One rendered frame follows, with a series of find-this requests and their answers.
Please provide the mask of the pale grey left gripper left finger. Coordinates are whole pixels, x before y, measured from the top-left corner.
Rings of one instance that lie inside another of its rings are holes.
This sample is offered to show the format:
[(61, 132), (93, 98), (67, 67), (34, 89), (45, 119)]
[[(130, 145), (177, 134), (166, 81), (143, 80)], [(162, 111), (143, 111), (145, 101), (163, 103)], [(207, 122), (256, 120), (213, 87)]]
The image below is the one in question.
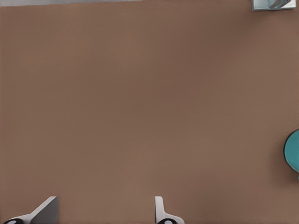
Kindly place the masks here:
[(57, 224), (58, 196), (50, 196), (34, 211), (5, 221), (3, 224)]

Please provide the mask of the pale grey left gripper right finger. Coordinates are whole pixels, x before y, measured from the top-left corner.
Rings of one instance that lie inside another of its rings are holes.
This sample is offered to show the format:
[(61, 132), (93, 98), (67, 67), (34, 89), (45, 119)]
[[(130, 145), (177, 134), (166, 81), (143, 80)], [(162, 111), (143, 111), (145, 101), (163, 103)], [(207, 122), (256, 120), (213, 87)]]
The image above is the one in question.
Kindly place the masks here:
[(168, 214), (164, 209), (161, 196), (155, 196), (155, 223), (156, 224), (185, 224), (181, 217)]

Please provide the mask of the teal pot lid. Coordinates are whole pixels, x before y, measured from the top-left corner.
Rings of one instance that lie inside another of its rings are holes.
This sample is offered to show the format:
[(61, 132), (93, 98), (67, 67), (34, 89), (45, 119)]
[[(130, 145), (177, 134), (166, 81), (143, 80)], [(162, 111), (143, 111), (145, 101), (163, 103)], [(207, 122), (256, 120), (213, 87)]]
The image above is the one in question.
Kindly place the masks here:
[(299, 129), (287, 137), (284, 145), (284, 158), (289, 167), (298, 174), (299, 180)]

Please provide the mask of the silver frame post foot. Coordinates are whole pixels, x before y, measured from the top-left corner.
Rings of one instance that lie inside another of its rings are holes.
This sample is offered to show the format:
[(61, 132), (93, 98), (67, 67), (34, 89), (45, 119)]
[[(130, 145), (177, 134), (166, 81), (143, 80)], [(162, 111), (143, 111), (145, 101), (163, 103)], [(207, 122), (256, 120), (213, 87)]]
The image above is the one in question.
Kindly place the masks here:
[(253, 11), (288, 10), (296, 7), (296, 0), (251, 0)]

